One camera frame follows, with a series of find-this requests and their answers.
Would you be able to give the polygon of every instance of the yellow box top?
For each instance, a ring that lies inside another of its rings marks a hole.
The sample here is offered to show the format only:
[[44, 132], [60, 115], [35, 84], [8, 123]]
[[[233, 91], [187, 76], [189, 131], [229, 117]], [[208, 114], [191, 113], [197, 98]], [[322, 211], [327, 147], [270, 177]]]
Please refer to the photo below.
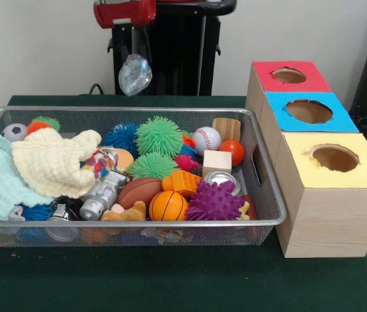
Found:
[[284, 133], [306, 188], [367, 188], [367, 141], [360, 133]]

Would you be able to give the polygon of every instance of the white wall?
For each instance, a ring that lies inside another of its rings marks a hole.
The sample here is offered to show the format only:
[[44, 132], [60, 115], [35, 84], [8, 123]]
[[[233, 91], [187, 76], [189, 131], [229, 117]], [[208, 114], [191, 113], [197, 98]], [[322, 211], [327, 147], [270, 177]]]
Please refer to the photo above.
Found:
[[[245, 95], [251, 60], [313, 60], [351, 104], [367, 56], [367, 0], [239, 0], [221, 18], [213, 93]], [[0, 106], [12, 94], [113, 92], [110, 31], [93, 0], [0, 0]]]

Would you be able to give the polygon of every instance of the baseball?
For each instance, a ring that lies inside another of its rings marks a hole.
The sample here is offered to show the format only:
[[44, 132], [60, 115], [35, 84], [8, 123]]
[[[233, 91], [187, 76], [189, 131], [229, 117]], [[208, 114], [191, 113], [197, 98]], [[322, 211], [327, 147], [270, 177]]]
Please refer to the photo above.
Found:
[[204, 156], [204, 151], [216, 151], [221, 145], [221, 135], [217, 130], [211, 127], [202, 127], [197, 129], [192, 136], [195, 141], [197, 153], [199, 156]]

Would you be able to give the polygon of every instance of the purple spiky ball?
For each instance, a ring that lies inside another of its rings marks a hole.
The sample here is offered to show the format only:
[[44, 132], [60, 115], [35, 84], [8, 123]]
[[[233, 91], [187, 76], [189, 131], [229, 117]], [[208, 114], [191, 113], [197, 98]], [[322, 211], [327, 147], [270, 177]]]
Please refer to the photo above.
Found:
[[236, 220], [241, 216], [239, 210], [244, 205], [243, 198], [231, 195], [235, 188], [232, 181], [212, 185], [201, 181], [192, 195], [186, 212], [187, 221]]

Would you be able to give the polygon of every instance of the round hole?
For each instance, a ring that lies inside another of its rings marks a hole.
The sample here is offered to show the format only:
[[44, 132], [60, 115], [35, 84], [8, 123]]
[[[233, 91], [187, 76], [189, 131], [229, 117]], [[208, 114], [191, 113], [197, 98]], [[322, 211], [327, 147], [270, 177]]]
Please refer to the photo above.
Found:
[[286, 109], [293, 117], [308, 124], [324, 124], [333, 117], [331, 109], [310, 99], [291, 101], [286, 105]]
[[329, 170], [349, 172], [359, 164], [359, 157], [347, 148], [339, 145], [318, 146], [312, 152], [322, 167]]
[[272, 75], [276, 80], [283, 83], [304, 83], [306, 81], [306, 76], [299, 70], [287, 67], [275, 70]]

